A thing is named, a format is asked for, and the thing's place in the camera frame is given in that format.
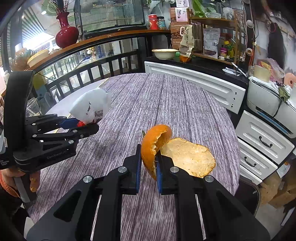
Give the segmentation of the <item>person left hand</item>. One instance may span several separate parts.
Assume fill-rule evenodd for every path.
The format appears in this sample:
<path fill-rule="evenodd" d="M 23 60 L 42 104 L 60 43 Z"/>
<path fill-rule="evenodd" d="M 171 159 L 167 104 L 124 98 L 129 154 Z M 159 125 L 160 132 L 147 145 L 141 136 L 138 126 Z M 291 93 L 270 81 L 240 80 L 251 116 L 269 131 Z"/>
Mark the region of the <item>person left hand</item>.
<path fill-rule="evenodd" d="M 37 171 L 30 174 L 30 190 L 35 193 L 40 185 L 41 171 Z M 18 194 L 18 188 L 14 178 L 22 177 L 25 173 L 19 168 L 7 168 L 1 170 L 1 187 L 13 197 L 20 197 Z"/>

